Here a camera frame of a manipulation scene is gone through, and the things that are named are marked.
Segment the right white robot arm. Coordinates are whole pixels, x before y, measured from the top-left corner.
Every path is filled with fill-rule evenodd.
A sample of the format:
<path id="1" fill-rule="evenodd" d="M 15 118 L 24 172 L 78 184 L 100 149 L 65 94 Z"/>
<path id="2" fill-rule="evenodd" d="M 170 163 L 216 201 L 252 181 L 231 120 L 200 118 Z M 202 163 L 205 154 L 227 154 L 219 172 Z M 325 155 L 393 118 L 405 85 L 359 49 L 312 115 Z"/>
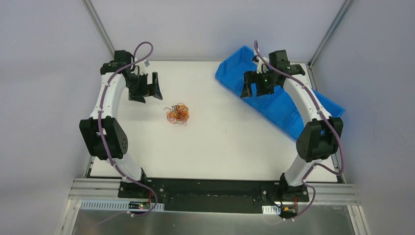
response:
<path id="1" fill-rule="evenodd" d="M 273 94 L 275 87 L 279 86 L 294 102 L 304 124 L 296 141 L 298 155 L 281 175 L 277 188 L 278 196 L 289 201 L 306 189 L 304 181 L 314 167 L 337 152 L 343 121 L 324 108 L 307 83 L 294 77 L 304 75 L 305 71 L 288 61 L 285 50 L 271 53 L 268 59 L 256 51 L 252 60 L 257 69 L 244 73 L 241 98 L 253 95 L 252 84 L 256 86 L 256 96 Z"/>

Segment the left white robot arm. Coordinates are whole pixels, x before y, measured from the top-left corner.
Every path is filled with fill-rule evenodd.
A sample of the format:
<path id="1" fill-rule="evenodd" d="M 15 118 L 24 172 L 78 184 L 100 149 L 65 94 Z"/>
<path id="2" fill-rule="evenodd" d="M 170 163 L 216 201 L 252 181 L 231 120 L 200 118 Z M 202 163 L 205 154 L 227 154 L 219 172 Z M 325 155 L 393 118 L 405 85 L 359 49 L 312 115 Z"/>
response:
<path id="1" fill-rule="evenodd" d="M 138 60 L 128 51 L 116 50 L 112 61 L 100 68 L 101 88 L 89 118 L 80 120 L 79 129 L 92 157 L 110 164 L 137 198 L 149 193 L 142 167 L 128 153 L 128 138 L 117 121 L 121 95 L 128 90 L 129 101 L 145 103 L 148 96 L 162 100 L 158 73 L 148 83 L 148 62 Z"/>

